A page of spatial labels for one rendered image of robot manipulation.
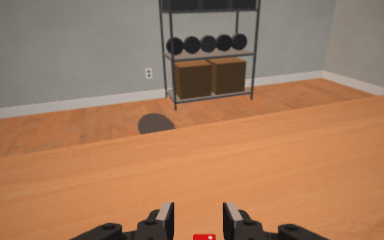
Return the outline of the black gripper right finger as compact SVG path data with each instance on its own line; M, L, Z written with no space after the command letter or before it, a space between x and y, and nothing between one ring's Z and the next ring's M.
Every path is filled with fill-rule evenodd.
M279 225L278 233L263 231L262 224L234 202L223 202L223 236L224 240L330 240L291 223Z

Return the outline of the red die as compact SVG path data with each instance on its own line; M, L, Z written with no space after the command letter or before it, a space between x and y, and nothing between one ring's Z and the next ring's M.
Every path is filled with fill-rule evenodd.
M214 234L194 234L193 240L216 240Z

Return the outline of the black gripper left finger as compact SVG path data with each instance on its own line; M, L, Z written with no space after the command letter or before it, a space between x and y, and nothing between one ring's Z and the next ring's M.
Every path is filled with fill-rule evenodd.
M137 230L122 232L122 225L105 223L69 240L173 240L174 202L163 202L161 209L150 212Z

